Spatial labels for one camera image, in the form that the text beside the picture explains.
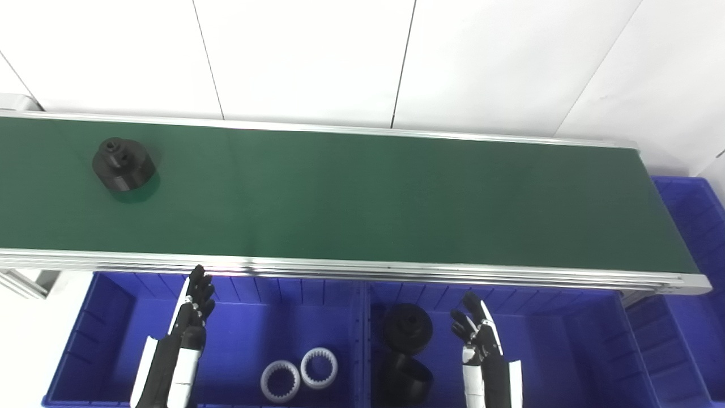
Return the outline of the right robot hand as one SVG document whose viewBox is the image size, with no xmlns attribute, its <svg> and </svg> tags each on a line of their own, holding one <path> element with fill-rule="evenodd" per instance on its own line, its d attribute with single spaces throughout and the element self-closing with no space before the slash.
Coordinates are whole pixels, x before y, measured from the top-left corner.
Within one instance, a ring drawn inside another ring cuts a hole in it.
<svg viewBox="0 0 725 408">
<path fill-rule="evenodd" d="M 451 331 L 463 341 L 464 399 L 468 407 L 522 407 L 523 375 L 519 360 L 508 361 L 499 331 L 485 302 L 473 291 L 462 297 L 468 310 L 453 308 Z"/>
</svg>

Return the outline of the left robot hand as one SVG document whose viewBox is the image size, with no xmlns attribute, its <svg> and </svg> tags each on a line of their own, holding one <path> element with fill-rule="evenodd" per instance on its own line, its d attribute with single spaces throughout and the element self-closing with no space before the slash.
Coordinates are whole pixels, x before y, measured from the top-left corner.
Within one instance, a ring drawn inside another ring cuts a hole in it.
<svg viewBox="0 0 725 408">
<path fill-rule="evenodd" d="M 212 277 L 197 265 L 186 277 L 170 327 L 143 346 L 131 407 L 194 407 L 192 390 L 206 346 L 206 323 L 215 308 Z"/>
</svg>

